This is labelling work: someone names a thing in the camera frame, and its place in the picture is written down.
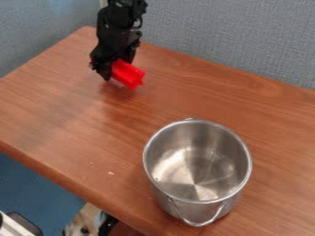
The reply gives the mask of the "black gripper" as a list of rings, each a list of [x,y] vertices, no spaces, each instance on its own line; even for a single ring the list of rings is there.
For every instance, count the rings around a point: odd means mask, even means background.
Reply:
[[[97,45],[89,57],[89,67],[108,81],[117,59],[133,62],[140,46],[145,0],[106,0],[106,6],[97,13]]]

